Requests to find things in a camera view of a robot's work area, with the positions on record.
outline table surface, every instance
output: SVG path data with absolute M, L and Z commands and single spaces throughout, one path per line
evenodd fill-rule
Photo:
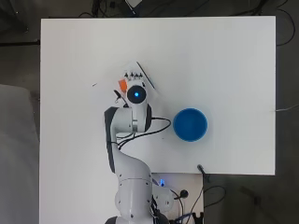
M 207 173 L 275 172 L 275 18 L 43 20 L 41 40 L 41 224 L 118 214 L 103 112 L 133 61 L 159 93 L 154 116 L 195 107 L 208 129 L 196 143 L 168 129 L 125 153 L 155 173 L 195 174 L 199 163 Z

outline orange object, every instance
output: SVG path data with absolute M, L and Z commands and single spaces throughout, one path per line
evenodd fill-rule
M 122 92 L 127 92 L 127 82 L 125 81 L 125 79 L 122 79 L 119 81 L 120 87 L 121 87 L 121 91 Z

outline led light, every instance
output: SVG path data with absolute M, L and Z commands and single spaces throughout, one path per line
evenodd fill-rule
M 165 186 L 165 181 L 163 179 L 160 180 L 160 186 L 164 187 Z

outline gray floor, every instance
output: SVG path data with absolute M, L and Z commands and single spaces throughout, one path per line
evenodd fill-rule
M 146 1 L 142 15 L 148 15 L 155 6 L 167 1 Z M 155 10 L 152 17 L 180 17 L 200 6 L 204 1 L 177 0 L 168 7 Z M 193 16 L 226 16 L 248 10 L 257 1 L 250 0 L 211 0 L 204 7 L 195 11 Z M 292 27 L 282 13 L 274 6 L 283 0 L 273 0 L 264 8 L 264 15 L 277 15 L 278 42 L 283 42 L 292 34 Z M 83 11 L 91 11 L 92 1 L 85 0 L 25 0 L 18 6 L 20 17 L 29 26 L 27 34 L 9 33 L 0 35 L 0 41 L 24 41 L 39 38 L 40 19 L 48 16 L 76 17 Z M 283 9 L 292 14 L 299 24 L 299 1 L 290 0 Z M 116 15 L 117 9 L 110 9 L 109 15 Z M 277 108 L 299 104 L 299 35 L 284 46 L 277 48 Z M 0 48 L 0 83 L 27 88 L 33 94 L 36 109 L 36 123 L 39 122 L 39 53 L 40 48 L 16 47 Z M 227 187 L 225 200 L 208 207 L 205 211 L 206 223 L 297 223 L 299 219 L 299 110 L 277 113 L 277 175 L 212 175 L 212 185 Z M 261 196 L 262 206 L 254 205 L 253 199 L 242 187 Z M 205 195 L 205 204 L 212 203 L 221 196 L 220 190 L 210 191 Z

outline bowl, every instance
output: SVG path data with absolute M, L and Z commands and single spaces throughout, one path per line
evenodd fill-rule
M 194 108 L 179 111 L 174 118 L 173 126 L 177 136 L 187 142 L 201 139 L 207 129 L 205 115 Z

